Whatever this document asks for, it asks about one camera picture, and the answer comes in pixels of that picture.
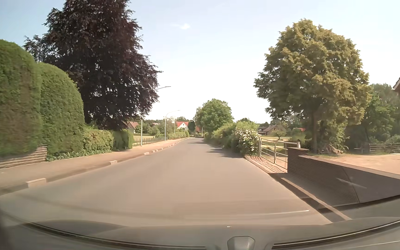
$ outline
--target sky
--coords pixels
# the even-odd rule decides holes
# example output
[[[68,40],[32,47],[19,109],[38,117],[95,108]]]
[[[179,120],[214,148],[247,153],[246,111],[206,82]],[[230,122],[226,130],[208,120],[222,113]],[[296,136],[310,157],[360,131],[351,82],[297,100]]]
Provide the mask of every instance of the sky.
[[[52,8],[63,0],[0,0],[0,39],[24,44],[24,36],[47,32]],[[268,102],[254,79],[279,32],[301,18],[332,28],[356,43],[370,83],[394,85],[400,76],[400,1],[375,0],[131,0],[142,27],[143,50],[159,70],[159,102],[148,119],[185,116],[216,98],[235,119],[263,123]]]

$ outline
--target white curb marker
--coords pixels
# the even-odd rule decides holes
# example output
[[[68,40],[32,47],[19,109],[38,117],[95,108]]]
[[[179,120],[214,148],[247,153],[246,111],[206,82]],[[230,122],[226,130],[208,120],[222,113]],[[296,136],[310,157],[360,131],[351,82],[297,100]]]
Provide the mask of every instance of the white curb marker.
[[[47,183],[46,178],[40,178],[40,179],[36,179],[36,180],[32,180],[32,181],[26,181],[27,187],[40,186],[40,185],[44,185],[46,183]]]

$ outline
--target low wall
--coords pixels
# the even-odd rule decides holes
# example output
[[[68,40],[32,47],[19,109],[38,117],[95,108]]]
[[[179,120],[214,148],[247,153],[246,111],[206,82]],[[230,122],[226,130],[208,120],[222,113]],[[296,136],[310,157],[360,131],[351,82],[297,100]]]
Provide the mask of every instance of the low wall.
[[[39,146],[36,151],[20,155],[12,158],[1,158],[0,159],[0,169],[9,168],[19,165],[32,164],[44,162],[47,156],[47,146]]]
[[[372,202],[400,195],[400,177],[288,149],[288,174],[302,188],[331,206]]]

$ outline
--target sidewalk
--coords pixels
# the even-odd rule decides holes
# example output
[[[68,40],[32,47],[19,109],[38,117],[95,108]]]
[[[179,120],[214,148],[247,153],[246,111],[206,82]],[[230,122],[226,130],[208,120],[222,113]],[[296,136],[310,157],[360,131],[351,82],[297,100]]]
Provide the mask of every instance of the sidewalk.
[[[0,169],[0,195],[28,188],[32,185],[56,181],[75,174],[109,166],[170,147],[183,139],[160,141],[131,150],[83,156],[71,159],[41,162]]]

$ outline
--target white flowers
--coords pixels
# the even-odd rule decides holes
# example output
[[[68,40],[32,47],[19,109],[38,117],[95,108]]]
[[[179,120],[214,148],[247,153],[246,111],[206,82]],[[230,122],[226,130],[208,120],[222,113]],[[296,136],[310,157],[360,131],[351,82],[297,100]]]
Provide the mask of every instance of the white flowers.
[[[239,150],[242,154],[253,154],[257,151],[258,134],[251,129],[236,129],[234,135],[239,140]]]

